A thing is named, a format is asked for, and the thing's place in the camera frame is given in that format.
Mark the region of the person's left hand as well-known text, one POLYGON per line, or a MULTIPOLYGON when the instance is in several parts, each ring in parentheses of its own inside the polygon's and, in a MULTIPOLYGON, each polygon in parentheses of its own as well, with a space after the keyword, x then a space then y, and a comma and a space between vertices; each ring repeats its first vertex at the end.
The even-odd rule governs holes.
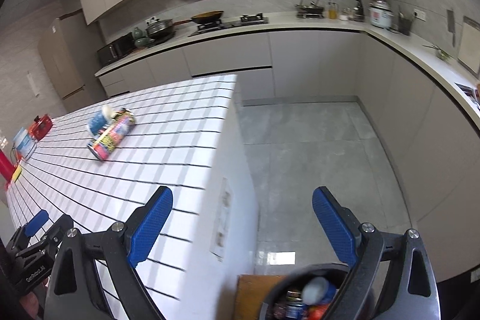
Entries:
POLYGON ((41 284, 36 286, 26 296, 20 298, 19 302, 32 319, 41 318, 40 312, 44 309, 48 283, 49 279, 43 280, 41 284))

